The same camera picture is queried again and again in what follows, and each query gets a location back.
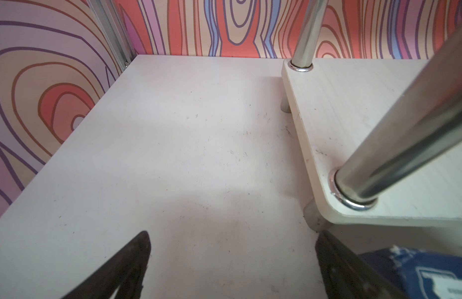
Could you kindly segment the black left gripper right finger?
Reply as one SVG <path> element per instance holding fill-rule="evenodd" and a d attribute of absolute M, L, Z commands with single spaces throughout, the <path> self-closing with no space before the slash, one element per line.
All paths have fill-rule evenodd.
<path fill-rule="evenodd" d="M 329 299 L 405 299 L 407 295 L 328 231 L 315 244 Z"/>

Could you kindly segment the dark blue Barilla pasta box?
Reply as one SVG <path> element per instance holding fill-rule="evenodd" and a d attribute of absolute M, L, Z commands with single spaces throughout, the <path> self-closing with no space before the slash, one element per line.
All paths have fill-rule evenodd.
<path fill-rule="evenodd" d="M 462 299 L 462 257 L 394 245 L 360 258 L 410 299 Z"/>

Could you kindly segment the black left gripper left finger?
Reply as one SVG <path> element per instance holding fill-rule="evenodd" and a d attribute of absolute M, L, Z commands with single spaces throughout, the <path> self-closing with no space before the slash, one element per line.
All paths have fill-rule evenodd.
<path fill-rule="evenodd" d="M 79 286 L 66 299 L 138 299 L 151 255 L 151 241 L 143 230 Z"/>

